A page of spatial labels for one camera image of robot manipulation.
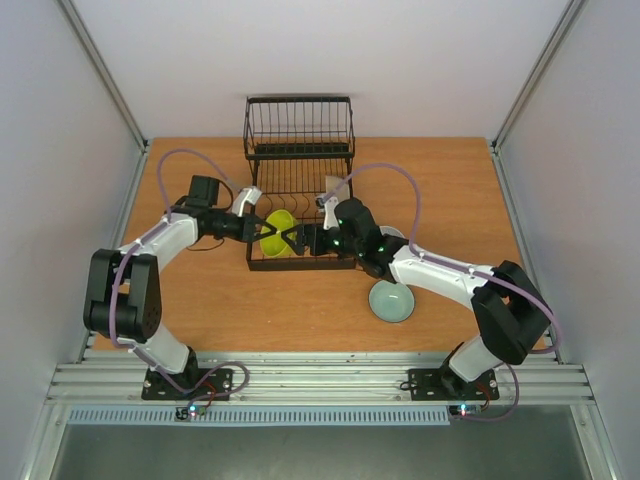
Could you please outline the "lime green bowl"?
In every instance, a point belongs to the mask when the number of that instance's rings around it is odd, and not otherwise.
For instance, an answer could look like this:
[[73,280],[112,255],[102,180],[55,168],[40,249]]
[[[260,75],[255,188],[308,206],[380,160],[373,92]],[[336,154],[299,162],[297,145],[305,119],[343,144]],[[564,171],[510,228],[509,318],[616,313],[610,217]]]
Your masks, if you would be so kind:
[[266,234],[259,240],[262,254],[270,259],[293,255],[294,250],[284,240],[283,232],[298,225],[295,217],[288,210],[279,209],[270,213],[266,222],[275,228],[275,232],[271,233],[267,226],[262,227],[260,233]]

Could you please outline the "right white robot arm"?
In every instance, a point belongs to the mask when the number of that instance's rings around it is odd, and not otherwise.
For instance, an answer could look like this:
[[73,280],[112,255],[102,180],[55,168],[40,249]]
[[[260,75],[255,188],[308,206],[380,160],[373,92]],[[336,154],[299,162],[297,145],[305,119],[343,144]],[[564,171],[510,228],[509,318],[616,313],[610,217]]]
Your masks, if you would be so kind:
[[389,283],[448,298],[475,316],[478,334],[456,347],[435,374],[447,399],[458,399],[495,367],[519,365],[552,325],[552,312],[516,263],[473,265],[434,254],[385,233],[357,198],[323,204],[322,224],[279,229],[295,253],[352,258],[364,272]]

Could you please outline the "cream beige bowl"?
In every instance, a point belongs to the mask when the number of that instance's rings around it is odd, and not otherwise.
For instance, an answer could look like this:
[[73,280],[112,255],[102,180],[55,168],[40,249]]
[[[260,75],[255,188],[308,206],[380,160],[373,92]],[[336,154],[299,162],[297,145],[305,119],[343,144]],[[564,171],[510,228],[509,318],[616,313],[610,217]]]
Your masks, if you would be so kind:
[[339,201],[346,200],[350,197],[350,186],[343,178],[333,175],[327,175],[325,177],[325,190],[326,193],[331,193]]

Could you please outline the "white bowl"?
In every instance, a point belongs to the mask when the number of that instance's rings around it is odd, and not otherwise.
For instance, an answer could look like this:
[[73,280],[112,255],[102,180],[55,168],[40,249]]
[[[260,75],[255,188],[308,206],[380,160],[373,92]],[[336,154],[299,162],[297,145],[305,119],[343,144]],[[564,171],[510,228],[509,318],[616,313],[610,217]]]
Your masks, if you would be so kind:
[[401,231],[391,226],[381,226],[380,232],[385,241],[406,239]]

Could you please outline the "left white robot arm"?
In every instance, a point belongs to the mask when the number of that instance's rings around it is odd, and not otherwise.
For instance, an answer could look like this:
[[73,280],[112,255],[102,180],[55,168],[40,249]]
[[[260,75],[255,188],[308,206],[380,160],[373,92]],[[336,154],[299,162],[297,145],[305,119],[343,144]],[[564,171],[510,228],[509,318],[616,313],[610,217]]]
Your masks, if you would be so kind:
[[217,206],[222,182],[195,175],[189,192],[170,205],[159,222],[142,236],[117,249],[99,249],[91,257],[83,308],[87,330],[125,348],[166,375],[165,384],[179,398],[195,395],[200,371],[189,363],[190,349],[162,321],[160,273],[181,252],[209,236],[252,243],[265,226],[276,228],[246,207],[257,204],[262,191],[246,187],[230,206]]

